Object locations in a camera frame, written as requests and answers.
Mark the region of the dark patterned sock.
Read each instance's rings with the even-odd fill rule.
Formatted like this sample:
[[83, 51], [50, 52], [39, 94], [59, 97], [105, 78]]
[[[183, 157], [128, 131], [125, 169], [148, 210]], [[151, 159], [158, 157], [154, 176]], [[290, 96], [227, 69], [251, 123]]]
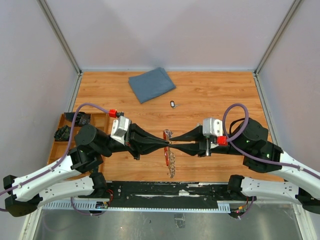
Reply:
[[[75, 112], [65, 112], [64, 117], [68, 122], [73, 122], [73, 118], [75, 116]], [[76, 118], [75, 118], [75, 127], [83, 127], [84, 125], [89, 124], [91, 121], [91, 115], [87, 114], [85, 112], [78, 112]]]

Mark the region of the green patterned sock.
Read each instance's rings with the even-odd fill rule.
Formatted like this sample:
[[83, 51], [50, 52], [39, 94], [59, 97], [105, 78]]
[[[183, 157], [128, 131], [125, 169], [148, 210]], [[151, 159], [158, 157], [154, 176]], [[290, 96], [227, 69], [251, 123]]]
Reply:
[[58, 142], [68, 142], [71, 135], [71, 127], [68, 125], [64, 125], [57, 129], [54, 133], [54, 140]]

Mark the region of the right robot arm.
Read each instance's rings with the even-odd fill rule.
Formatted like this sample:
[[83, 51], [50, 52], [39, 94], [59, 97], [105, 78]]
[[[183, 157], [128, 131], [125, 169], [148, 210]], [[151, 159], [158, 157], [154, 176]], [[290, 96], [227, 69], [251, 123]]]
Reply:
[[256, 120], [250, 118], [245, 123], [241, 118], [239, 121], [239, 127], [230, 135], [232, 141], [228, 141], [223, 122], [209, 117], [193, 130], [170, 137], [170, 147], [198, 157], [211, 154], [242, 155], [243, 165], [250, 170], [283, 179], [282, 182], [271, 182], [232, 175], [226, 188], [227, 196], [232, 200], [242, 196], [283, 199], [319, 214], [320, 173], [268, 141], [268, 129]]

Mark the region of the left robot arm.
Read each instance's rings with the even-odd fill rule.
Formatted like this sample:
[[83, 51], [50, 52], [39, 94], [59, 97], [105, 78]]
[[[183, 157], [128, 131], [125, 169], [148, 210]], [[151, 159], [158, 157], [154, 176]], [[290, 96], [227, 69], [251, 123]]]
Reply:
[[28, 215], [50, 202], [66, 198], [103, 198], [110, 190], [105, 177], [95, 171], [76, 180], [72, 177], [97, 169], [113, 153], [129, 152], [134, 159], [167, 147], [169, 142], [156, 137], [135, 123], [116, 126], [106, 134], [91, 124], [75, 135], [76, 146], [55, 162], [22, 177], [8, 175], [3, 179], [4, 212], [13, 217]]

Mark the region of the folded blue cloth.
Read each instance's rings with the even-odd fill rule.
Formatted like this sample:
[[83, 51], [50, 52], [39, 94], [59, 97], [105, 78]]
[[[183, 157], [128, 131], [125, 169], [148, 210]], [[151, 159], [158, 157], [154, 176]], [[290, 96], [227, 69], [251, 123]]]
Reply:
[[129, 77], [128, 83], [141, 104], [176, 88], [176, 85], [162, 67]]

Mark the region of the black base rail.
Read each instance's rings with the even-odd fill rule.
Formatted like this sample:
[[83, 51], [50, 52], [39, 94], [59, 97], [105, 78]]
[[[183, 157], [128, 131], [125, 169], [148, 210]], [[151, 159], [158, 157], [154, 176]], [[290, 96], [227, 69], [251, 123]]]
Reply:
[[90, 199], [111, 200], [112, 207], [134, 209], [196, 209], [218, 207], [219, 201], [250, 202], [257, 198], [231, 191], [227, 184], [211, 182], [108, 181], [105, 190], [88, 195]]

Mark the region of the wooden compartment tray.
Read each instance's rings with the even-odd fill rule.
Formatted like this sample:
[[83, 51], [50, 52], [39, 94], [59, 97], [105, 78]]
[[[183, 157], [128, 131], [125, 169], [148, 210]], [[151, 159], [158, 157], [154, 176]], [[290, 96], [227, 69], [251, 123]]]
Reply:
[[[89, 113], [89, 114], [91, 115], [90, 124], [95, 126], [96, 128], [98, 128], [99, 130], [108, 133], [110, 117], [106, 113]], [[64, 113], [62, 113], [60, 116], [60, 119], [59, 119], [57, 129], [59, 129], [65, 125], [71, 127], [71, 124], [72, 124], [71, 122], [69, 122], [65, 119]], [[76, 147], [74, 136], [80, 131], [80, 129], [81, 128], [79, 126], [74, 127], [72, 140], [71, 140], [71, 144], [70, 144], [70, 148], [69, 148], [70, 150]], [[47, 164], [49, 165], [53, 162], [57, 162], [59, 160], [59, 158], [61, 158], [63, 156], [63, 154], [67, 148], [67, 145], [68, 145], [68, 141], [54, 140]], [[95, 170], [90, 170], [85, 173], [81, 173], [78, 176], [73, 176], [73, 177], [67, 178], [67, 180], [71, 181], [71, 180], [80, 179], [85, 176], [89, 176], [93, 172], [102, 173], [103, 170], [104, 170], [104, 162], [102, 164], [100, 164]]]

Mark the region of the black tagged key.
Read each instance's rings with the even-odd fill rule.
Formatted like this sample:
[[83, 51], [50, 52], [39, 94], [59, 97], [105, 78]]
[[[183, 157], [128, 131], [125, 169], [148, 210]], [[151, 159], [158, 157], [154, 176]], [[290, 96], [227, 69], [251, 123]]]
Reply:
[[176, 104], [173, 100], [170, 101], [170, 107], [171, 107], [172, 109], [175, 109], [175, 108], [177, 108], [177, 107], [179, 107], [179, 106], [180, 106], [180, 104]]

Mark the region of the red-handled metal key organizer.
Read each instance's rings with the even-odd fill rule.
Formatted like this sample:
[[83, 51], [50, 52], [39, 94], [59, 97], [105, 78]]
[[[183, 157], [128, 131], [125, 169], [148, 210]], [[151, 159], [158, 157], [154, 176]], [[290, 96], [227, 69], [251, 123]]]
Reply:
[[[163, 139], [166, 141], [170, 141], [170, 137], [172, 136], [172, 132], [169, 129], [165, 129], [163, 131]], [[168, 176], [173, 179], [176, 173], [176, 157], [175, 154], [171, 151], [170, 147], [164, 148], [164, 157], [165, 157], [165, 164], [168, 168]]]

